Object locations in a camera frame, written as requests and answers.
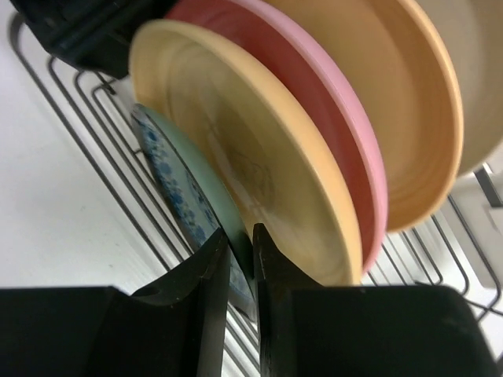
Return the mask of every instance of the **wire rack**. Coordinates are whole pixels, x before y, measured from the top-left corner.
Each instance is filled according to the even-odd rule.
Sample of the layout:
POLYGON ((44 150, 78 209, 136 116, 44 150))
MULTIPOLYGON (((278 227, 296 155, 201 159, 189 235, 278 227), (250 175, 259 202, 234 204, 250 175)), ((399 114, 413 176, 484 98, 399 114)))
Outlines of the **wire rack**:
MULTIPOLYGON (((30 38, 33 42, 21 16, 14 15, 9 26, 14 53, 138 235, 169 271, 191 251, 162 200, 131 130, 130 103, 117 93, 115 79, 76 71, 50 56, 46 62, 33 61, 28 49, 24 49, 24 43, 29 43, 26 41, 30 38), (117 181, 123 189, 118 188, 117 181), (147 221, 139 221, 132 206, 139 208, 147 221)), ((489 203, 503 207, 490 175, 485 170, 475 175, 489 203)), ((479 283, 441 213, 407 232, 387 235, 380 257, 362 283, 454 287, 472 307, 487 338, 503 339, 503 331, 494 335, 497 329, 503 330, 501 283, 452 196, 447 205, 471 240, 494 289, 479 283)), ((491 343, 491 346, 503 373, 503 345, 491 343)), ((229 306, 223 373, 259 375, 258 348, 257 327, 229 306)))

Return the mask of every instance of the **yellow plate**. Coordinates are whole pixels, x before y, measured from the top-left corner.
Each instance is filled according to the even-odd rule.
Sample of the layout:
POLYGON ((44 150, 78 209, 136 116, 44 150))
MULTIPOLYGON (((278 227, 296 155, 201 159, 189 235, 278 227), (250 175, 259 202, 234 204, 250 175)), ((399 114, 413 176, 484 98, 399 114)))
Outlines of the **yellow plate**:
POLYGON ((413 0, 266 1, 313 35, 362 102, 386 170, 387 230, 438 209, 460 164, 463 111, 446 47, 421 7, 413 0))
POLYGON ((206 155, 247 230, 324 285, 356 284, 362 246, 332 153, 290 92, 252 55, 190 24, 156 20, 134 37, 138 102, 165 114, 206 155))

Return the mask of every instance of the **white surface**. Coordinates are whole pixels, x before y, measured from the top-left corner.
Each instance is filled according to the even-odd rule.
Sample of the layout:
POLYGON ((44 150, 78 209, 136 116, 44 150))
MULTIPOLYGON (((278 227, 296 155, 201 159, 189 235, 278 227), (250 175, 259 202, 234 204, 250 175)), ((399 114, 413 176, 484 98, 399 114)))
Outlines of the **white surface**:
MULTIPOLYGON (((0 4, 0 285, 113 284, 131 292, 163 268, 10 49, 11 9, 0 4)), ((25 48, 44 64, 30 42, 25 48)))

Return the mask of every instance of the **stacked plates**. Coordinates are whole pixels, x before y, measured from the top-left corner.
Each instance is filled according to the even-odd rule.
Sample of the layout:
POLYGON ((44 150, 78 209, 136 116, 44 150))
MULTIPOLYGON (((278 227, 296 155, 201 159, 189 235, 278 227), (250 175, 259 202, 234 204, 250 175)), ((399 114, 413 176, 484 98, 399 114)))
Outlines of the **stacked plates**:
POLYGON ((431 215, 503 138, 503 5, 418 2, 180 0, 136 34, 153 175, 194 250, 227 233, 250 317, 254 224, 320 284, 358 284, 385 232, 431 215))

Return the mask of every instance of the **metal wire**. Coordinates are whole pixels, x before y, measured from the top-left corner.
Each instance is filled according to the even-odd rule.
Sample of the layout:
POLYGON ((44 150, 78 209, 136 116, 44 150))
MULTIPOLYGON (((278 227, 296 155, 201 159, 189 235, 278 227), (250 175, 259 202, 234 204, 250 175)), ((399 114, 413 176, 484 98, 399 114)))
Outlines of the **metal wire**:
MULTIPOLYGON (((169 270, 170 266, 167 262, 167 252, 172 253, 178 259, 178 262, 181 262, 183 257, 174 245, 173 240, 166 233, 166 230, 164 230, 163 226, 158 222, 155 214, 159 215, 162 221, 167 224, 171 232, 174 234, 177 242, 182 245, 183 251, 185 253, 190 253, 191 250, 184 237, 178 233, 177 228, 174 224, 172 224, 170 220, 171 217, 168 214, 168 209, 164 206, 162 201, 162 193, 157 188, 154 180, 150 177, 148 168, 144 166, 143 162, 139 159, 138 156, 141 154, 141 150, 135 149, 134 146, 131 146, 127 142, 128 137, 125 132, 129 133, 129 136, 134 136, 134 134, 131 131, 131 124, 128 116, 119 105, 120 98, 116 95, 116 92, 112 87, 115 79, 106 79, 102 75, 92 72, 76 71, 73 82, 64 83, 63 80, 58 77, 57 70, 55 69, 57 59, 54 57, 49 58, 46 69, 81 123, 78 125, 72 124, 21 51, 19 41, 23 25, 24 22, 20 15, 17 14, 12 18, 9 28, 9 40, 14 53, 17 55, 27 73, 31 76, 44 98, 64 125, 64 128, 71 135, 73 141, 77 144, 80 151, 94 168, 98 177, 103 181, 105 187, 110 191, 114 200, 119 204, 120 208, 123 210, 124 214, 134 226, 140 237, 145 241, 146 245, 160 261, 161 265, 166 270, 169 270), (98 84, 90 90, 86 90, 82 84, 82 81, 85 78, 96 79, 98 84), (74 89, 78 94, 77 96, 72 96, 70 94, 68 85, 72 86, 72 89, 74 89), (108 106, 105 105, 105 100, 102 99, 101 94, 105 95, 105 100, 108 102, 108 106), (83 105, 78 105, 77 100, 81 101, 83 105), (90 112, 94 119, 93 123, 96 123, 100 127, 101 133, 104 134, 106 140, 102 140, 98 135, 90 120, 84 115, 84 110, 86 112, 90 112), (125 127, 119 126, 119 124, 114 120, 111 112, 115 112, 119 115, 119 122, 125 127), (132 215, 130 208, 125 204, 122 196, 117 192, 116 188, 114 188, 113 184, 110 182, 109 177, 103 171, 101 163, 94 158, 89 147, 83 142, 79 133, 76 132, 76 127, 78 126, 83 126, 86 132, 92 137, 94 143, 99 147, 101 153, 105 156, 107 163, 112 166, 117 176, 119 176, 128 192, 134 198, 135 203, 145 213, 150 225, 153 226, 156 230, 156 234, 163 240, 163 245, 161 247, 156 246, 151 241, 147 229, 143 225, 140 225, 138 220, 132 215), (126 165, 127 172, 133 175, 135 184, 133 184, 131 179, 128 178, 128 175, 123 172, 123 168, 119 166, 112 153, 105 146, 105 141, 107 145, 111 145, 113 147, 113 151, 118 155, 119 161, 126 165)), ((489 174, 482 169, 477 171, 475 175, 482 192, 486 195, 488 203, 492 207, 503 206, 503 204, 501 204, 501 199, 492 184, 489 174)), ((497 278, 497 275, 484 254, 479 241, 476 239, 475 234, 468 226, 461 209, 456 204, 452 196, 449 196, 448 203, 457 215, 463 230, 468 235, 468 238, 472 242, 477 254, 480 256, 483 266, 494 283, 495 289, 486 290, 492 294, 488 303, 476 302, 470 297, 473 284, 470 281, 469 274, 465 270, 464 263, 460 260, 459 254, 454 250, 454 247, 450 242, 449 235, 446 234, 445 227, 440 224, 440 220, 436 216, 433 216, 429 220, 429 223, 432 224, 432 228, 434 229, 433 232, 435 232, 436 236, 438 236, 437 238, 442 241, 442 245, 440 245, 440 247, 444 247, 446 249, 445 254, 449 258, 450 264, 455 268, 457 274, 460 276, 461 283, 455 284, 453 287, 465 297, 468 304, 479 310, 479 313, 476 314, 478 322, 483 321, 488 315, 498 316, 503 319, 503 312, 497 308, 497 306, 501 303, 501 282, 497 278)), ((395 239, 396 241, 393 241, 391 237, 387 238, 387 242, 383 245, 383 250, 375 267, 367 275, 372 284, 452 285, 446 276, 445 270, 442 270, 442 266, 436 260, 438 256, 435 257, 432 254, 433 250, 428 247, 428 243, 421 236, 419 227, 411 229, 408 232, 402 232, 397 235, 395 239)), ((254 356, 257 354, 259 347, 257 330, 246 318, 242 317, 232 307, 229 307, 229 315, 238 328, 234 328, 233 325, 227 324, 228 333, 226 336, 230 335, 237 345, 243 350, 243 354, 249 359, 249 364, 252 366, 252 370, 244 365, 248 363, 243 363, 242 360, 235 354, 235 350, 230 349, 229 344, 227 343, 225 345, 225 351, 229 354, 230 359, 243 375, 257 375, 259 373, 259 364, 254 356)), ((498 365, 503 373, 503 357, 500 357, 498 365)))

